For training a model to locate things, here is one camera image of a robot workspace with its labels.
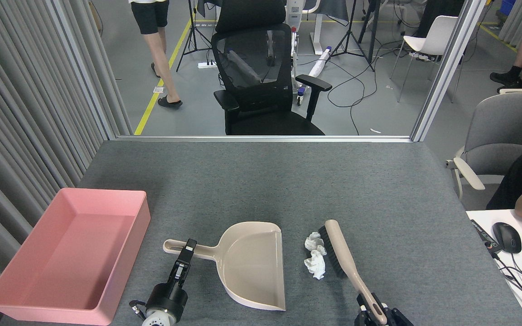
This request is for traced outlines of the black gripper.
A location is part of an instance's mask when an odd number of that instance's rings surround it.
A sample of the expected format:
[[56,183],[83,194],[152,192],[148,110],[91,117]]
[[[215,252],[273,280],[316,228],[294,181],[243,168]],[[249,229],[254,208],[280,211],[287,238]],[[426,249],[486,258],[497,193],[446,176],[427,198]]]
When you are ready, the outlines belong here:
[[151,314],[153,310],[168,310],[169,314],[183,313],[188,295],[182,287],[190,269],[196,245],[196,240],[187,240],[170,272],[170,280],[173,283],[159,283],[154,287],[145,305],[147,314]]

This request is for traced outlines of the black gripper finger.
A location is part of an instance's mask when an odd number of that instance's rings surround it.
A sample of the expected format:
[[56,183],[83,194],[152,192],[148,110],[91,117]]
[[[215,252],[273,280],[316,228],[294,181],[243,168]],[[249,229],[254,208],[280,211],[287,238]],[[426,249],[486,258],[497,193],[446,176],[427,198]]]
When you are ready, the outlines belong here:
[[374,322],[369,316],[369,308],[367,306],[367,302],[365,301],[364,295],[359,294],[356,299],[357,303],[360,305],[360,311],[355,318],[355,326],[373,326]]
[[413,326],[412,322],[400,310],[390,309],[388,305],[382,305],[386,315],[386,326]]

